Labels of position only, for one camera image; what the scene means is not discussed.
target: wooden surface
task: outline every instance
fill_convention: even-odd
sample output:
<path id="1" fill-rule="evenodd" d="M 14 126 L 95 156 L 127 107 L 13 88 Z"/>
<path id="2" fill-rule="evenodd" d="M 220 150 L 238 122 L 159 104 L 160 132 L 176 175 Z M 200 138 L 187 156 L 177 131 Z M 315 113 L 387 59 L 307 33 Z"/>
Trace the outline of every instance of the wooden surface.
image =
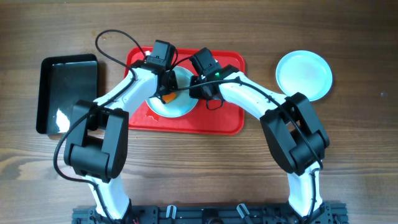
<path id="1" fill-rule="evenodd" d="M 37 134 L 35 120 L 46 57 L 93 53 L 102 62 L 102 92 L 121 81 L 124 69 L 93 43 L 109 28 L 142 45 L 161 39 L 237 51 L 248 76 L 277 92 L 274 72 L 283 55 L 320 54 L 334 74 L 331 92 L 313 104 L 331 139 L 322 197 L 347 203 L 351 223 L 398 223 L 396 2 L 57 2 L 0 4 L 0 223 L 69 223 L 73 208 L 94 204 L 87 185 L 55 173 L 57 137 Z M 117 34 L 100 44 L 121 60 L 133 48 Z M 123 180 L 135 205 L 285 202 L 289 196 L 286 174 L 248 114 L 235 136 L 130 131 Z"/>

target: table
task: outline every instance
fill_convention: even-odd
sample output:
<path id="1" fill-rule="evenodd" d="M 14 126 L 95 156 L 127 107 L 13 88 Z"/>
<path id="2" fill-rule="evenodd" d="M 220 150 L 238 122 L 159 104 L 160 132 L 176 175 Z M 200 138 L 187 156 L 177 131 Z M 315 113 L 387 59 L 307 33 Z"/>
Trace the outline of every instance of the table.
<path id="1" fill-rule="evenodd" d="M 313 103 L 331 139 L 321 195 L 347 203 L 350 223 L 398 223 L 397 2 L 64 1 L 0 4 L 1 223 L 70 223 L 73 208 L 95 204 L 87 185 L 55 173 L 59 136 L 38 134 L 35 119 L 46 57 L 95 54 L 102 94 L 121 81 L 124 69 L 93 43 L 109 28 L 141 45 L 160 39 L 237 51 L 248 76 L 276 92 L 274 71 L 283 55 L 320 54 L 334 74 L 330 94 Z M 134 47 L 118 34 L 100 44 L 121 60 Z M 133 204 L 287 201 L 286 174 L 271 157 L 260 123 L 245 118 L 235 136 L 129 131 L 123 181 Z"/>

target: black tray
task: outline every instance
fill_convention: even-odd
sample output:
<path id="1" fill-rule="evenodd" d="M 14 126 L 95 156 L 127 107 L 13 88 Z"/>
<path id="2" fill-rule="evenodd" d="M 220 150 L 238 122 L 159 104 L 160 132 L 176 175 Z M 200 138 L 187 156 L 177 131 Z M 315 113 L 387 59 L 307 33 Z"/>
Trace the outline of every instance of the black tray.
<path id="1" fill-rule="evenodd" d="M 93 54 L 49 57 L 40 73 L 36 130 L 40 134 L 64 133 L 78 100 L 98 96 L 98 62 Z"/>

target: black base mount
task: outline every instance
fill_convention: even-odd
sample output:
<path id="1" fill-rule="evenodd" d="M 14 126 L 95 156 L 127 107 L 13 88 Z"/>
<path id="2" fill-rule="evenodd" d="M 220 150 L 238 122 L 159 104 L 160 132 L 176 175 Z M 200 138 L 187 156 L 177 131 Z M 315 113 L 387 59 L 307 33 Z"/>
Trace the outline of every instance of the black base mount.
<path id="1" fill-rule="evenodd" d="M 130 206 L 129 215 L 117 223 L 137 224 L 300 224 L 289 203 L 247 206 L 249 215 L 241 218 L 234 206 L 168 207 Z M 324 202 L 314 212 L 311 224 L 348 224 L 347 208 L 342 203 Z M 72 224 L 109 223 L 95 207 L 73 209 Z"/>

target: light blue plate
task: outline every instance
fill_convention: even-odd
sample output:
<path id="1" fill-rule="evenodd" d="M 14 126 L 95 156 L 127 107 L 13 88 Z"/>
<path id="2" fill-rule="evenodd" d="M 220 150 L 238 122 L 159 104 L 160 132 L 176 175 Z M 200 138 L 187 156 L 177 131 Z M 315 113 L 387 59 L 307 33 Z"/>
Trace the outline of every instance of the light blue plate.
<path id="1" fill-rule="evenodd" d="M 333 77 L 321 56 L 306 50 L 285 55 L 276 67 L 276 81 L 288 96 L 303 93 L 310 101 L 319 100 L 330 90 Z"/>
<path id="2" fill-rule="evenodd" d="M 175 67 L 173 71 L 175 72 L 179 88 L 189 86 L 191 76 L 193 76 L 191 71 L 179 66 Z M 178 91 L 175 94 L 177 94 L 177 97 L 165 105 L 155 97 L 149 98 L 146 102 L 152 111 L 166 118 L 183 116 L 191 111 L 198 103 L 198 99 L 193 99 L 189 96 L 189 90 Z"/>

